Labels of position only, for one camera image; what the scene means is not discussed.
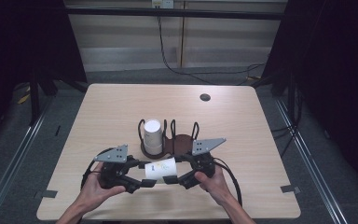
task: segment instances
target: black cable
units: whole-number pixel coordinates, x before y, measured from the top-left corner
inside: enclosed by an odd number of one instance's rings
[[[109,150],[111,150],[111,149],[112,149],[112,148],[107,148],[107,149],[103,150],[102,152],[98,153],[98,156],[101,155],[101,154],[103,154],[103,153],[105,153],[105,152],[107,152],[107,151],[109,151]],[[98,172],[98,171],[91,171],[91,167],[92,167],[92,165],[93,165],[94,163],[95,163],[95,160],[92,160],[92,161],[89,163],[89,167],[87,168],[86,172],[83,174],[83,178],[82,178],[81,183],[80,183],[80,189],[83,189],[83,186],[84,186],[84,184],[86,183],[86,180],[87,180],[87,178],[89,177],[89,174],[91,174],[91,173],[100,173],[100,172]]]
[[[297,104],[298,110],[297,110],[297,118],[295,120],[295,126],[297,127],[298,123],[301,121],[304,97],[298,88],[296,89],[296,92],[297,92],[296,104]]]
[[[274,136],[274,140],[277,140],[277,139],[279,139],[279,138],[282,138],[282,137],[286,136],[289,132],[290,132],[290,130],[289,130],[289,129],[286,129],[283,133]]]
[[[297,127],[294,127],[291,132],[292,132],[292,136],[289,139],[289,142],[287,142],[286,146],[284,147],[284,149],[283,149],[283,151],[282,151],[282,153],[280,155],[281,158],[284,156],[284,153],[286,152],[287,148],[289,148],[290,143],[292,143],[292,140],[296,137]]]
[[[231,177],[231,180],[232,182],[234,183],[234,187],[235,187],[235,190],[237,191],[237,200],[238,200],[238,203],[242,206],[242,195],[241,195],[241,188],[240,188],[240,184],[238,183],[237,179],[235,178],[234,174],[231,172],[231,170],[228,168],[228,166],[226,165],[225,162],[223,162],[222,160],[218,159],[218,158],[214,158],[215,160],[219,160],[221,161],[223,164],[220,164],[219,162],[215,161],[214,164],[222,167],[223,169],[225,169],[228,174],[230,175]]]
[[[292,126],[287,126],[284,128],[280,128],[280,129],[272,129],[271,132],[272,133],[276,133],[276,132],[280,132],[280,131],[287,131],[288,129],[290,129]]]
[[[219,72],[196,72],[196,73],[185,73],[185,72],[179,72],[179,71],[175,71],[173,70],[169,65],[168,65],[168,62],[167,62],[167,59],[165,57],[165,50],[164,50],[164,43],[162,41],[162,28],[161,28],[161,17],[158,17],[158,31],[159,31],[159,42],[160,42],[160,51],[161,51],[161,56],[162,56],[162,61],[164,62],[164,65],[173,73],[177,74],[177,75],[183,75],[183,76],[190,76],[190,77],[193,77],[199,81],[202,81],[202,82],[206,82],[208,84],[211,84],[211,85],[219,85],[219,84],[216,84],[216,83],[213,83],[211,81],[208,81],[208,80],[205,80],[205,79],[202,79],[200,77],[196,77],[195,75],[210,75],[210,74],[222,74],[222,75],[233,75],[233,74],[240,74],[240,73],[247,73],[247,77],[246,79],[239,83],[239,84],[235,84],[236,86],[240,86],[241,84],[245,83],[248,78],[249,78],[249,75],[250,75],[250,71],[252,70],[255,70],[256,68],[258,68],[259,66],[262,66],[262,65],[265,65],[266,63],[254,63],[254,64],[250,64],[247,66],[247,68],[245,70],[242,70],[242,71],[237,71],[237,72],[222,72],[222,71],[219,71]]]

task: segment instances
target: aluminum rail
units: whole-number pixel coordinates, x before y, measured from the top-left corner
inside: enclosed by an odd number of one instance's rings
[[[167,8],[121,8],[121,7],[17,7],[21,13],[66,13],[72,15],[106,15],[106,16],[150,16],[150,17],[191,17],[191,18],[220,18],[243,20],[280,21],[283,13],[272,12],[243,12],[216,11],[194,9]]]
[[[282,100],[277,100],[277,106],[281,112],[286,126],[292,127],[292,121],[287,114],[287,108],[284,102]],[[308,171],[310,172],[310,176],[312,177],[312,180],[316,185],[316,188],[318,189],[322,200],[324,201],[324,205],[326,206],[327,211],[329,212],[334,223],[347,224],[348,221],[342,213],[342,210],[339,206],[339,203],[337,202],[336,197],[325,182],[318,165],[312,158],[312,154],[310,153],[310,150],[308,149],[303,137],[301,136],[301,133],[298,130],[294,131],[293,129],[290,129],[290,134],[292,135],[293,140],[296,143],[298,152],[300,153],[301,158],[303,159]]]
[[[0,206],[4,199],[7,196],[7,193],[10,189],[11,183],[13,182],[14,178],[16,177],[16,173],[20,170],[22,162],[27,155],[31,144],[34,141],[39,129],[43,123],[43,120],[46,115],[46,111],[48,110],[53,97],[49,97],[42,113],[40,114],[39,118],[36,120],[33,126],[28,128],[27,133],[25,134],[20,146],[18,147],[16,154],[14,155],[13,159],[11,160],[10,164],[8,165],[4,175],[0,179]]]

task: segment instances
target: black curtain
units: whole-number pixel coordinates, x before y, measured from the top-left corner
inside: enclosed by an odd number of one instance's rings
[[[263,76],[290,74],[310,110],[358,172],[358,0],[289,1]]]
[[[0,0],[0,118],[13,88],[28,82],[34,69],[51,78],[87,82],[68,16],[23,7],[64,4],[62,0]]]

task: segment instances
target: forearm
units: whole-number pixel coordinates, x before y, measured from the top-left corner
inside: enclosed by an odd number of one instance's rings
[[[227,196],[222,206],[233,224],[255,224],[232,195]]]
[[[56,224],[76,224],[86,212],[83,212],[80,206],[72,204],[62,214]]]

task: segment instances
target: white cup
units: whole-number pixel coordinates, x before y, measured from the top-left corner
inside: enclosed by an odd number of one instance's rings
[[[158,155],[159,153],[162,152],[162,144],[157,147],[150,147],[144,143],[144,146],[146,152],[149,153],[150,155]]]
[[[157,119],[149,119],[145,122],[145,147],[160,147],[162,145],[161,124]]]
[[[175,158],[145,165],[146,179],[161,180],[163,176],[177,175]]]

